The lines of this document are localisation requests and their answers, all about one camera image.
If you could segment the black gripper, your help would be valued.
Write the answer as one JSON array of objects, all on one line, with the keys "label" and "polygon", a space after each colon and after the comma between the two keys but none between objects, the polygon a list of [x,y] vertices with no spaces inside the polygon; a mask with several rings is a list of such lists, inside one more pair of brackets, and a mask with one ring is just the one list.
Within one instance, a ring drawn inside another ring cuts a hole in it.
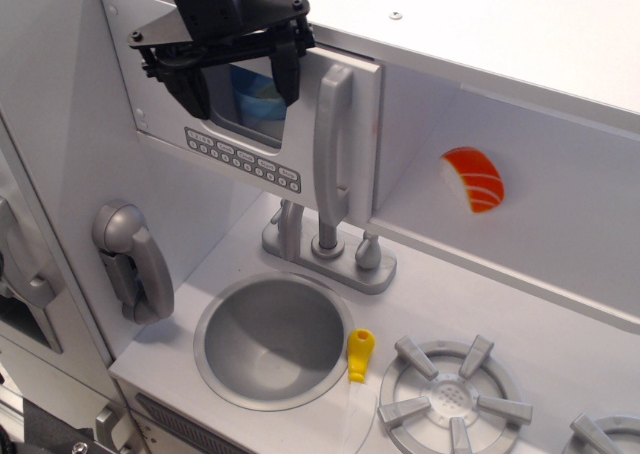
[{"label": "black gripper", "polygon": [[309,1],[173,1],[175,8],[168,14],[134,29],[128,44],[140,52],[150,76],[169,71],[159,79],[192,117],[210,117],[200,67],[268,57],[285,105],[299,99],[299,58],[316,45],[307,21]]}]

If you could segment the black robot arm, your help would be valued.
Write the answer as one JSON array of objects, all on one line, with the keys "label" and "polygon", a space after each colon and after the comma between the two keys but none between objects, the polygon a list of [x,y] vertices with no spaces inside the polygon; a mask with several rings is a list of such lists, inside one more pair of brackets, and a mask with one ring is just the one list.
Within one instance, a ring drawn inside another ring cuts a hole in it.
[{"label": "black robot arm", "polygon": [[203,69],[266,57],[286,105],[299,98],[300,59],[315,45],[308,0],[173,0],[168,14],[132,31],[146,75],[193,117],[211,113]]}]

